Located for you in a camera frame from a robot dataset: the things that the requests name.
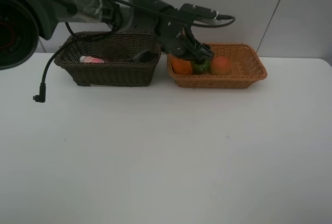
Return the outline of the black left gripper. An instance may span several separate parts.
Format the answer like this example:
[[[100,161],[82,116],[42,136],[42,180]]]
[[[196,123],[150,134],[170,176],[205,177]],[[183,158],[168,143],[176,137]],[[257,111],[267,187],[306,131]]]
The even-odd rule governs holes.
[[[188,61],[210,60],[213,52],[197,41],[191,31],[196,17],[213,17],[213,9],[184,4],[179,10],[164,7],[161,13],[174,19],[161,18],[155,29],[156,40],[166,51],[177,58]]]

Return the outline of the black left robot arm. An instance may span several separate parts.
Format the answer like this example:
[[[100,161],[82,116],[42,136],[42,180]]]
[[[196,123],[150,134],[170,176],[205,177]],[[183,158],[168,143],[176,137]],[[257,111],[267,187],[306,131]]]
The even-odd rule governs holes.
[[[49,40],[61,22],[104,23],[112,32],[148,33],[178,58],[203,62],[211,58],[191,27],[215,19],[210,9],[184,4],[180,9],[161,0],[1,0],[1,69],[28,60],[39,38]]]

